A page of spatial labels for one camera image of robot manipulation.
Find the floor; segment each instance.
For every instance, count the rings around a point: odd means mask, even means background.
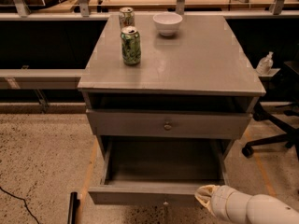
[[[71,192],[81,199],[84,224],[224,223],[199,206],[94,205],[87,193],[97,186],[103,159],[84,114],[84,105],[0,105],[0,185],[26,200],[39,223],[66,224]],[[299,118],[285,117],[293,127]],[[225,160],[230,185],[247,194],[268,194],[299,211],[299,161],[283,143],[256,147],[245,158],[241,148],[252,139],[283,133],[269,121],[252,121]],[[23,201],[0,191],[0,223],[37,223]]]

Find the white bowl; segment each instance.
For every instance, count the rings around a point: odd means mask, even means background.
[[[161,35],[173,35],[178,31],[183,18],[174,12],[164,12],[153,16],[153,21]]]

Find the soda can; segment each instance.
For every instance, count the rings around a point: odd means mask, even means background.
[[[126,26],[121,29],[121,51],[125,64],[140,63],[140,34],[134,26]]]
[[[122,7],[120,9],[120,27],[135,26],[135,14],[131,7]]]

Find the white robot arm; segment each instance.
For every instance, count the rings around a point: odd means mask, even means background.
[[[195,198],[216,218],[236,224],[298,224],[299,213],[282,201],[268,196],[251,196],[229,186],[207,185]]]

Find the black cable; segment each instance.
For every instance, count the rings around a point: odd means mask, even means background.
[[[229,11],[231,10],[231,2],[232,2],[232,0],[230,0],[230,1],[228,2],[228,10],[229,10]]]
[[[33,217],[35,220],[36,220],[36,223],[37,224],[39,224],[39,222],[38,222],[38,220],[37,220],[37,218],[31,213],[31,211],[29,210],[29,208],[28,208],[28,206],[27,206],[27,202],[26,202],[26,200],[25,199],[23,199],[23,198],[19,198],[19,197],[17,197],[17,196],[15,196],[15,195],[13,195],[13,194],[11,194],[11,193],[9,193],[8,191],[6,191],[6,190],[4,190],[4,189],[2,189],[2,187],[0,186],[0,190],[2,190],[4,193],[6,193],[7,195],[9,195],[9,196],[11,196],[11,197],[13,197],[13,198],[16,198],[16,199],[19,199],[19,200],[22,200],[22,201],[24,201],[24,203],[25,203],[25,207],[26,207],[26,209],[27,209],[27,211],[28,211],[28,213],[31,215],[31,217]]]

